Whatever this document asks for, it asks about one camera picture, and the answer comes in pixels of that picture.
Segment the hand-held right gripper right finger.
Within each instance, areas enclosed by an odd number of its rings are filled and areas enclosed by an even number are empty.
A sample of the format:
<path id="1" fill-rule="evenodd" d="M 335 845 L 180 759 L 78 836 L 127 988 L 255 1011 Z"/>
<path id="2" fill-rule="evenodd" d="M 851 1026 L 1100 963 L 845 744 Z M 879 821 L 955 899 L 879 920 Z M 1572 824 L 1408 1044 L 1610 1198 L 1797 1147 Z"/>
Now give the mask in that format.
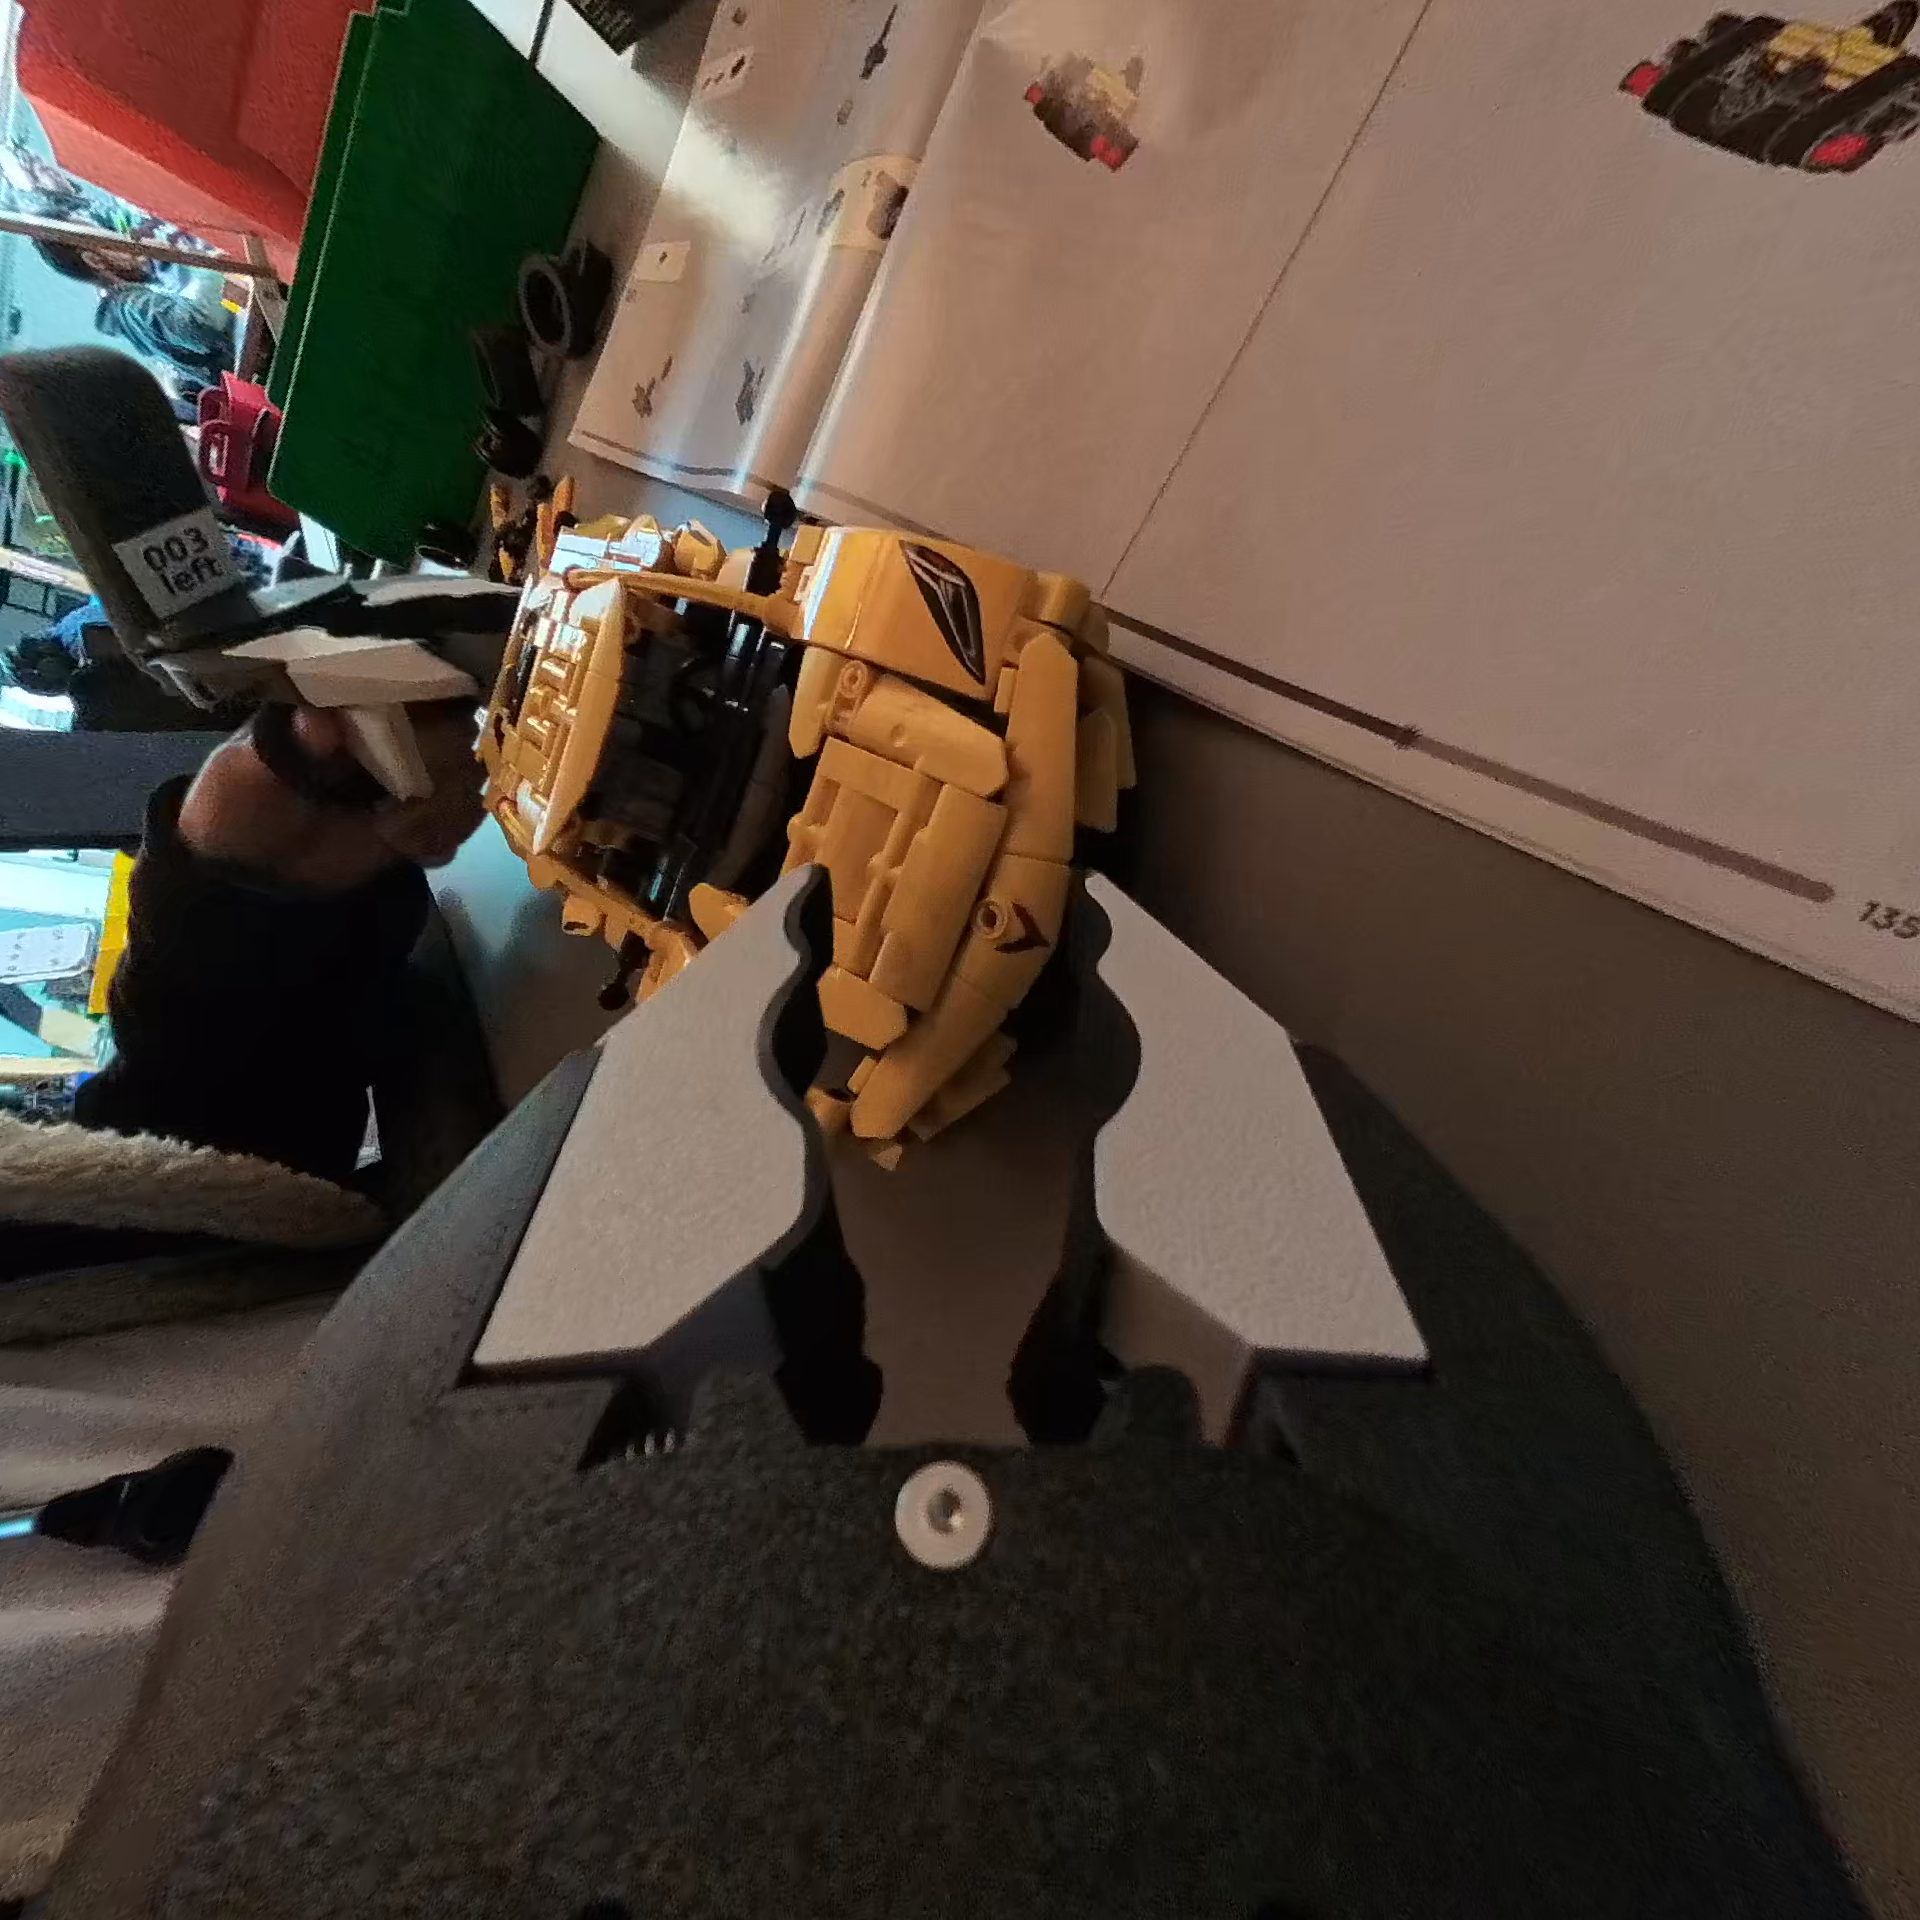
<path id="1" fill-rule="evenodd" d="M 1026 1440 L 1091 1437 L 1173 1372 L 1214 1446 L 1264 1381 L 1416 1378 L 1428 1346 L 1287 1028 L 1106 878 L 1076 883 L 1068 1069 L 1087 1101 L 1063 1259 L 1014 1349 Z"/>

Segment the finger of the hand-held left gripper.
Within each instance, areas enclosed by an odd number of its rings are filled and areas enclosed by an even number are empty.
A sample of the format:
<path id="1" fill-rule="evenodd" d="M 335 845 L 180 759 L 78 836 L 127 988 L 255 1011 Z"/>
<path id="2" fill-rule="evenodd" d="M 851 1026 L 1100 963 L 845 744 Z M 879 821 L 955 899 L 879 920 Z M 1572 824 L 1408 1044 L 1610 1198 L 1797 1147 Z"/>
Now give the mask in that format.
<path id="1" fill-rule="evenodd" d="M 255 661 L 283 674 L 298 704 L 315 708 L 470 704 L 479 693 L 469 669 L 406 638 L 294 629 L 255 638 Z"/>
<path id="2" fill-rule="evenodd" d="M 475 579 L 381 579 L 352 588 L 350 636 L 416 642 L 502 642 L 520 590 Z"/>

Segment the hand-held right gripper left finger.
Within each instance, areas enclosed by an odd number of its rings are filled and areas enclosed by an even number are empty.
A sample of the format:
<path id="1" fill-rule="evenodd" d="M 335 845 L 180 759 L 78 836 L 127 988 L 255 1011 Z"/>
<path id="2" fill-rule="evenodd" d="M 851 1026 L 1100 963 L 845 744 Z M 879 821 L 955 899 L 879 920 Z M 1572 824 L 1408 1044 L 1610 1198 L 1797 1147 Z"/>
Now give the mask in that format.
<path id="1" fill-rule="evenodd" d="M 878 1418 L 867 1292 L 806 1106 L 831 887 L 803 866 L 602 1040 L 472 1346 L 478 1376 L 611 1376 L 684 1429 L 714 1373 L 766 1373 L 811 1443 Z"/>

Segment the yellow toy brick car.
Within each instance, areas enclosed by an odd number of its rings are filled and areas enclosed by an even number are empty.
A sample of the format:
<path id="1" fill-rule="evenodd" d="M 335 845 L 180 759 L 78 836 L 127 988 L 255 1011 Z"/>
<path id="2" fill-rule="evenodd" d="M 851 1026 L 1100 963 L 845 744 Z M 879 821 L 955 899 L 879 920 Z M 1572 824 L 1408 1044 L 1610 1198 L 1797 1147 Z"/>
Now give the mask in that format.
<path id="1" fill-rule="evenodd" d="M 624 1011 L 775 878 L 829 888 L 806 1093 L 895 1166 L 1011 1082 L 1086 834 L 1135 784 L 1087 588 L 927 535 L 544 510 L 478 759 L 486 811 Z"/>

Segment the building instruction booklet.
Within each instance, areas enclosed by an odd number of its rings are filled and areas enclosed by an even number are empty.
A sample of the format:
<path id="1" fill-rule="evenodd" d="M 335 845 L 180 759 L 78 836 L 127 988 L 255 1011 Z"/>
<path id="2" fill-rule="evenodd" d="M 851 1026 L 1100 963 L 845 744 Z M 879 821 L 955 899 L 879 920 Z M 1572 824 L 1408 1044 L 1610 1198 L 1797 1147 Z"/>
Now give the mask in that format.
<path id="1" fill-rule="evenodd" d="M 1916 1020 L 1916 4 L 718 4 L 572 442 Z"/>

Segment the person's left forearm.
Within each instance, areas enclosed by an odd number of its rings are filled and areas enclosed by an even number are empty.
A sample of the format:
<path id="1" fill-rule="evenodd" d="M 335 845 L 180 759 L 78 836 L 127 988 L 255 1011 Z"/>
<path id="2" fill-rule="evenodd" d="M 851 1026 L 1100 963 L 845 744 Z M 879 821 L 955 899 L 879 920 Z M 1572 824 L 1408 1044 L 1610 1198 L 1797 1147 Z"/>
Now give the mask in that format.
<path id="1" fill-rule="evenodd" d="M 319 892 L 197 851 L 186 779 L 149 810 L 110 1061 L 76 1123 L 352 1184 L 368 1124 L 424 1192 L 500 1120 L 469 991 L 440 950 L 424 871 L 383 859 Z"/>

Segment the grey desk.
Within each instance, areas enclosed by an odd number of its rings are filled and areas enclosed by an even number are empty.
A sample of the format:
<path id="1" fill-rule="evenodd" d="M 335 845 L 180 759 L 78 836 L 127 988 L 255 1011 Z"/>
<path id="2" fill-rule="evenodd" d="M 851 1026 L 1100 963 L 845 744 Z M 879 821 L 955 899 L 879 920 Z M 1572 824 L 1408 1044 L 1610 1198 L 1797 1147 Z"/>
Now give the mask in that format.
<path id="1" fill-rule="evenodd" d="M 1916 1020 L 1152 682 L 1141 899 L 1587 1314 L 1916 1915 Z"/>

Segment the person's left hand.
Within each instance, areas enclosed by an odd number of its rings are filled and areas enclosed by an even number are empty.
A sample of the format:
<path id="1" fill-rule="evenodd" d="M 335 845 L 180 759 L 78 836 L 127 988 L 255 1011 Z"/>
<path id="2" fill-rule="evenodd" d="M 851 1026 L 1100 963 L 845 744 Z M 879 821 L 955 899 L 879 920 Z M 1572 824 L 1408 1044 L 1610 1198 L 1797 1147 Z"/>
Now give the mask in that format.
<path id="1" fill-rule="evenodd" d="M 413 706 L 408 720 L 430 779 L 424 797 L 318 803 L 283 782 L 243 731 L 186 788 L 175 824 L 183 847 L 268 892 L 311 899 L 444 868 L 484 819 L 478 711 L 464 702 Z"/>

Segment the dark red bag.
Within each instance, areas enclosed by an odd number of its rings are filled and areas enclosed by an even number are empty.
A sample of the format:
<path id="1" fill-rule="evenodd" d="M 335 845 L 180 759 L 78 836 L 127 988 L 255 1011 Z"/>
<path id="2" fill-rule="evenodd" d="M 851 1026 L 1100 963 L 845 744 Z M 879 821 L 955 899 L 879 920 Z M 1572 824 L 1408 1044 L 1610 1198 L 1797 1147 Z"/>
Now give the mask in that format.
<path id="1" fill-rule="evenodd" d="M 280 410 L 263 387 L 222 372 L 199 392 L 197 464 L 228 518 L 271 536 L 298 528 L 298 511 L 271 492 Z"/>

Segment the green plastic bin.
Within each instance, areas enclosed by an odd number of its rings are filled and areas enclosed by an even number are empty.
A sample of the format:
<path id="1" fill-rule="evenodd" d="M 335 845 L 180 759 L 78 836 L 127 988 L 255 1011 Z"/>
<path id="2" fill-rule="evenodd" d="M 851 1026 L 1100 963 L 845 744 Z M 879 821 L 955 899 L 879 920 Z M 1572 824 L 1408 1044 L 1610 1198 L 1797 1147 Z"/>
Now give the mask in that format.
<path id="1" fill-rule="evenodd" d="M 347 26 L 268 395 L 279 502 L 392 565 L 466 520 L 482 376 L 531 254 L 568 238 L 599 135 L 466 2 Z"/>

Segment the red plastic bin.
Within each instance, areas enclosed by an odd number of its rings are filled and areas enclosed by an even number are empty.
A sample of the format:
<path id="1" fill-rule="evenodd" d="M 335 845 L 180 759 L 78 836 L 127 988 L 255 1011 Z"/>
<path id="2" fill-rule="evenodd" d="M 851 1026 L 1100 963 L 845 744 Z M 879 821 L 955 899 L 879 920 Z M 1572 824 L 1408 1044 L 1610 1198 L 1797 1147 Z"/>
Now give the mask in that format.
<path id="1" fill-rule="evenodd" d="M 347 26 L 370 2 L 23 2 L 16 79 L 62 166 L 291 279 Z"/>

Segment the black fleece-lined jacket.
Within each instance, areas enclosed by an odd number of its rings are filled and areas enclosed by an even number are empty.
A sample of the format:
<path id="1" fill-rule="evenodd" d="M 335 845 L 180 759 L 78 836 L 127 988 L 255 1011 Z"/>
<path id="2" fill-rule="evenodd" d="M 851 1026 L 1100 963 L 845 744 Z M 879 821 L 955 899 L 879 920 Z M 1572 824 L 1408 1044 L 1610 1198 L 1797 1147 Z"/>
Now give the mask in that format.
<path id="1" fill-rule="evenodd" d="M 5 1116 L 3 1228 L 3 1346 L 24 1354 L 327 1300 L 391 1221 L 274 1160 Z"/>

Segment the white shirt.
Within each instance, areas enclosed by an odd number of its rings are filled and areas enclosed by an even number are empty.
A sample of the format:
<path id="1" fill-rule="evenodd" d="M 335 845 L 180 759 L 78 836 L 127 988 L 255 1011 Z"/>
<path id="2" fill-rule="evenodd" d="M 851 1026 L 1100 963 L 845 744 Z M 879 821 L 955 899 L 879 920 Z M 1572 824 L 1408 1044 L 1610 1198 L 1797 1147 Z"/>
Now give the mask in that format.
<path id="1" fill-rule="evenodd" d="M 339 1292 L 5 1350 L 3 1506 L 34 1511 L 186 1448 L 238 1451 Z M 126 1731 L 175 1572 L 3 1542 L 3 1896 L 31 1912 Z"/>

